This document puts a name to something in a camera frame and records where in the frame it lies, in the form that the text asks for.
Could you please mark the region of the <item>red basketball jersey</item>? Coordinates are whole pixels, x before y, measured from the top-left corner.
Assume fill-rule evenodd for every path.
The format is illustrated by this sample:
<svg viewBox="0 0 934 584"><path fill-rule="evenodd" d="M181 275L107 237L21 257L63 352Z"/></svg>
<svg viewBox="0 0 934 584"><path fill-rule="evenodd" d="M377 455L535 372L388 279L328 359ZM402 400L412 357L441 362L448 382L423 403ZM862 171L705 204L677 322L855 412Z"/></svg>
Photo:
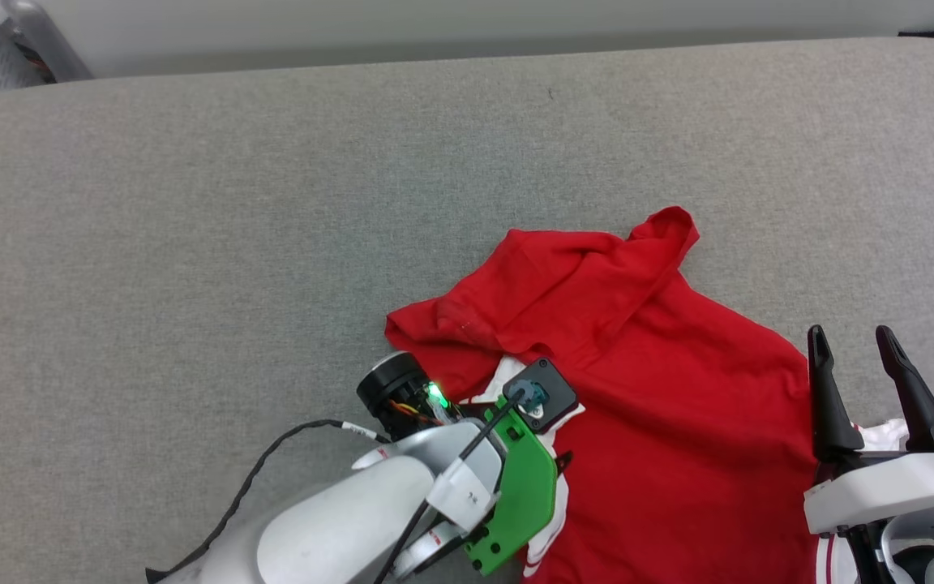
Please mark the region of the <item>red basketball jersey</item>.
<svg viewBox="0 0 934 584"><path fill-rule="evenodd" d="M625 237L509 230L444 295L387 316L455 402L499 369L541 358L582 411L556 429L570 454L566 517L523 555L521 584L840 584L840 543L808 531L807 359L773 330L690 287L698 229L663 209Z"/></svg>

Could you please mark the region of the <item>white partition panel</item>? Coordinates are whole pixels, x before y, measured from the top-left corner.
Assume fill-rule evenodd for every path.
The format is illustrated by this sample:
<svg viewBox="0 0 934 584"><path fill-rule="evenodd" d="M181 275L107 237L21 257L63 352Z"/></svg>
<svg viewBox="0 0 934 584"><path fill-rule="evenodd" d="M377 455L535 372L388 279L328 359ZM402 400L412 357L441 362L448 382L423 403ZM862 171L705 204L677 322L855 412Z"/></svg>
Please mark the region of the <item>white partition panel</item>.
<svg viewBox="0 0 934 584"><path fill-rule="evenodd" d="M36 0L94 78L934 31L934 0Z"/></svg>

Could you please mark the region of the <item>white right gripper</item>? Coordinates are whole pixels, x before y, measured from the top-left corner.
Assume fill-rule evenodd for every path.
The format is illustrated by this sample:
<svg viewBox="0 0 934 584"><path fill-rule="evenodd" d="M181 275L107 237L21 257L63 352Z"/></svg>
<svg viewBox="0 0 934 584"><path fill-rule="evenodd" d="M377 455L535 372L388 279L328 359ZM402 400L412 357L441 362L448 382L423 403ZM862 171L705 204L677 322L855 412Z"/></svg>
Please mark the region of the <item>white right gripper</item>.
<svg viewBox="0 0 934 584"><path fill-rule="evenodd" d="M877 326L876 340L903 410L906 450L915 453L860 452L863 436L838 392L833 351L822 326L813 325L807 332L812 446L826 476L803 495L812 535L934 508L934 394L889 326Z"/></svg>

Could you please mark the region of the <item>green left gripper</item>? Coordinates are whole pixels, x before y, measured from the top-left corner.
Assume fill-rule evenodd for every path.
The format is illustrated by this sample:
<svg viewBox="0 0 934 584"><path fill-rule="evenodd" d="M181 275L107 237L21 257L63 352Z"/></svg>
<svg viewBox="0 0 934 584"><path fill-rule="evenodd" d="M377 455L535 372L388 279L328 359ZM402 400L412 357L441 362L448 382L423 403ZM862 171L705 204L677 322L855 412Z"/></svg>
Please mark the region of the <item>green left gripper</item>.
<svg viewBox="0 0 934 584"><path fill-rule="evenodd" d="M497 422L490 437L505 447L495 503L464 544L471 565L483 577L529 550L529 541L551 522L557 480L574 458L573 451L553 458L516 408Z"/></svg>

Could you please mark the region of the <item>grey metal partition leg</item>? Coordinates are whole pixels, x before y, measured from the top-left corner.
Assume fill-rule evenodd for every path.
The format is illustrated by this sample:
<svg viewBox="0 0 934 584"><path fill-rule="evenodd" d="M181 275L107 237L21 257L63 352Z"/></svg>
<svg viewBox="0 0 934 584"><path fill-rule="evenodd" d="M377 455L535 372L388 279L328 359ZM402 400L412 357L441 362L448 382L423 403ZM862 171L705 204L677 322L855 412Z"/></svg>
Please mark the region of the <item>grey metal partition leg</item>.
<svg viewBox="0 0 934 584"><path fill-rule="evenodd" d="M20 45L41 57L56 81L67 83L94 78L37 0L0 0L0 5L6 16L6 28Z"/></svg>

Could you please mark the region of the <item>grey fabric sofa seat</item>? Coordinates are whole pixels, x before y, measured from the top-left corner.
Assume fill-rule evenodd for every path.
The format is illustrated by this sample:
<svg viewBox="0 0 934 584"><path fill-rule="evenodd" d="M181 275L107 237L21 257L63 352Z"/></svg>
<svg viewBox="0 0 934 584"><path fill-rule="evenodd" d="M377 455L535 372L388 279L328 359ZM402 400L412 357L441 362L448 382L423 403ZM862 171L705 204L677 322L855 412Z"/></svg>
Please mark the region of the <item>grey fabric sofa seat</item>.
<svg viewBox="0 0 934 584"><path fill-rule="evenodd" d="M270 441L374 425L387 316L509 230L685 210L691 288L851 418L934 392L934 40L101 79L0 93L0 584L146 584Z"/></svg>

